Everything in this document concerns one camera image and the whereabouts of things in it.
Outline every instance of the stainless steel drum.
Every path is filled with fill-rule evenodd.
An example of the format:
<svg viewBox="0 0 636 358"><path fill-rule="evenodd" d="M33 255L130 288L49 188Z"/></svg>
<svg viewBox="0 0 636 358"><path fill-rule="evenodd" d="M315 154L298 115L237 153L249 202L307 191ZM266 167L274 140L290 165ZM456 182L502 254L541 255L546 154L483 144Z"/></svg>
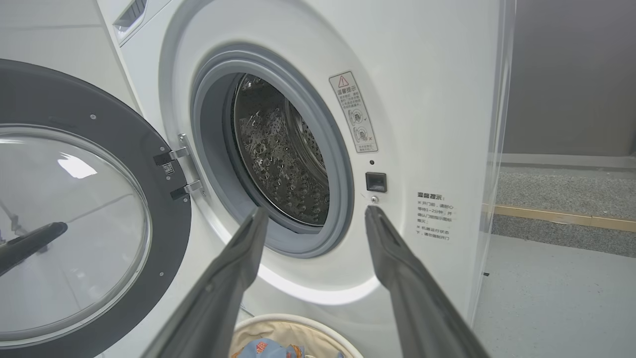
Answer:
<svg viewBox="0 0 636 358"><path fill-rule="evenodd" d="M263 197L299 223L323 226L329 210L327 172L296 108L274 86L244 75L232 118L242 165Z"/></svg>

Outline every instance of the white floor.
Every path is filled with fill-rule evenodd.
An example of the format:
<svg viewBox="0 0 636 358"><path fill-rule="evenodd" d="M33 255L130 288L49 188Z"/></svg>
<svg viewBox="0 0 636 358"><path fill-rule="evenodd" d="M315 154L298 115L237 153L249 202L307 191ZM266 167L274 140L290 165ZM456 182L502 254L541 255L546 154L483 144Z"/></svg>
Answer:
<svg viewBox="0 0 636 358"><path fill-rule="evenodd" d="M492 358L636 357L636 259L493 236L474 330Z"/></svg>

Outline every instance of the open door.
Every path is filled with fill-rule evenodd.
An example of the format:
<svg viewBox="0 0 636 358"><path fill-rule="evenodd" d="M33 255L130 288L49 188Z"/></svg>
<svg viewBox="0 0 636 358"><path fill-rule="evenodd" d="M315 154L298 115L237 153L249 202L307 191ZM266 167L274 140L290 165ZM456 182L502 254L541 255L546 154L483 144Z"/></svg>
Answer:
<svg viewBox="0 0 636 358"><path fill-rule="evenodd" d="M178 156L103 90L0 60L0 356L95 357L150 312L190 235Z"/></svg>

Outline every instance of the door glass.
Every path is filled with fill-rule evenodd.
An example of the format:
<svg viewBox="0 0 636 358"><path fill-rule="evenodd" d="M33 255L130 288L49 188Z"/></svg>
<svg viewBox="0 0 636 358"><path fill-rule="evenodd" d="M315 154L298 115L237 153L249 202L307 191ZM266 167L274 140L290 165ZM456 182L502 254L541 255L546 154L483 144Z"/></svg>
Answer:
<svg viewBox="0 0 636 358"><path fill-rule="evenodd" d="M0 127L0 245L52 222L68 230L0 276L0 345L94 319L125 293L149 248L138 183L103 149L43 128Z"/></svg>

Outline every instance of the warning label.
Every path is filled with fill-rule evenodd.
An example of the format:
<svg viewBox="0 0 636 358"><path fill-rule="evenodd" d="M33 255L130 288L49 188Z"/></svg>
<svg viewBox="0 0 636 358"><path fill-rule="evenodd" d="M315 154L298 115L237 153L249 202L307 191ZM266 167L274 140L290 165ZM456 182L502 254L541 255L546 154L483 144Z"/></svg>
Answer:
<svg viewBox="0 0 636 358"><path fill-rule="evenodd" d="M441 241L452 241L457 228L457 208L446 196L429 190L413 195L416 216L413 225L415 234Z"/></svg>
<svg viewBox="0 0 636 358"><path fill-rule="evenodd" d="M371 119L366 112L366 106L354 75L351 72L345 72L331 77L329 82L331 82L333 92L338 96L340 107L347 118L349 131L356 144L356 151L358 153L377 152L378 145L375 142Z"/></svg>

